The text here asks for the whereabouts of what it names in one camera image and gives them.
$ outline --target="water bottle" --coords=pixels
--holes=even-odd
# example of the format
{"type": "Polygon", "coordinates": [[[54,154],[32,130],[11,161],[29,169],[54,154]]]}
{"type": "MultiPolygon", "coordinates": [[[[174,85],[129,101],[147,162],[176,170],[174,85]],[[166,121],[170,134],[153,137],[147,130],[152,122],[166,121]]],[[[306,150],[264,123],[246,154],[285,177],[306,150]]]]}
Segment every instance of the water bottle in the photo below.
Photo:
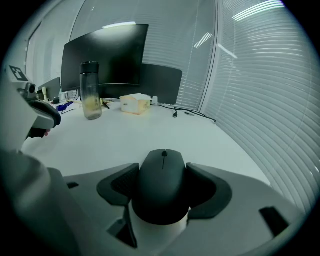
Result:
{"type": "Polygon", "coordinates": [[[84,116],[88,120],[101,117],[102,109],[99,97],[99,63],[85,61],[80,65],[80,91],[84,116]]]}

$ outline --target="computer mouse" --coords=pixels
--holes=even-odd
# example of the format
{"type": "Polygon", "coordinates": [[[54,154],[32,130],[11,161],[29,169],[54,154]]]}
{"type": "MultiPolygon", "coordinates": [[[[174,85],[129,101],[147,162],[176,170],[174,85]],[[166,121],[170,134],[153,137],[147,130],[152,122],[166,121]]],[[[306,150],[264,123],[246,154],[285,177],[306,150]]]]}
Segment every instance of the computer mouse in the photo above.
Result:
{"type": "Polygon", "coordinates": [[[134,212],[144,221],[169,225],[188,213],[186,166],[181,153],[151,151],[137,174],[133,194],[134,212]]]}

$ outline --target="desk surface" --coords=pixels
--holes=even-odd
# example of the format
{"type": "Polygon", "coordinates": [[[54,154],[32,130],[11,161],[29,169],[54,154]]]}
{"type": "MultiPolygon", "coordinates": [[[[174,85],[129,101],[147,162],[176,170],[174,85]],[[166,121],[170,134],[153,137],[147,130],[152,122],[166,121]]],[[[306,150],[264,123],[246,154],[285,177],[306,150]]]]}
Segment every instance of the desk surface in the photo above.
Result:
{"type": "Polygon", "coordinates": [[[257,164],[211,120],[182,111],[151,106],[142,115],[121,112],[109,104],[96,120],[87,120],[82,108],[62,115],[61,124],[44,138],[28,138],[22,152],[63,176],[139,163],[157,149],[179,151],[185,163],[219,168],[270,184],[257,164]]]}

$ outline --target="window blind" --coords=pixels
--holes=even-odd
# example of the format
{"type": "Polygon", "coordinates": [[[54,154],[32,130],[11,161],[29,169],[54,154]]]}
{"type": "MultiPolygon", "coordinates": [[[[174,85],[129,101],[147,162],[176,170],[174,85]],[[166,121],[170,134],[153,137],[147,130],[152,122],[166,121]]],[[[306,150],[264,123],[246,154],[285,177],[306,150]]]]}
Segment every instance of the window blind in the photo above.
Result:
{"type": "Polygon", "coordinates": [[[204,35],[214,35],[214,0],[86,0],[71,40],[103,26],[148,24],[143,63],[182,71],[177,105],[198,109],[212,58],[213,37],[195,48],[204,35]]]}
{"type": "Polygon", "coordinates": [[[205,114],[307,212],[320,184],[318,55],[281,1],[220,3],[222,37],[205,114]]]}

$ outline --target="monitor screen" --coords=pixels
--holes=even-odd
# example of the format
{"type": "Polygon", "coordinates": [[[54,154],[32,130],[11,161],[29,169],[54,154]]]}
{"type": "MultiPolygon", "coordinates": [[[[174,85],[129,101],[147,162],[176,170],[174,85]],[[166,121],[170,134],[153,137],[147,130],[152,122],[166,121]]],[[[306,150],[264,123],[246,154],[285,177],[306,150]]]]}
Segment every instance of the monitor screen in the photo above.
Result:
{"type": "Polygon", "coordinates": [[[149,25],[122,25],[83,35],[64,46],[61,90],[80,88],[80,64],[99,63],[100,85],[139,85],[149,25]]]}

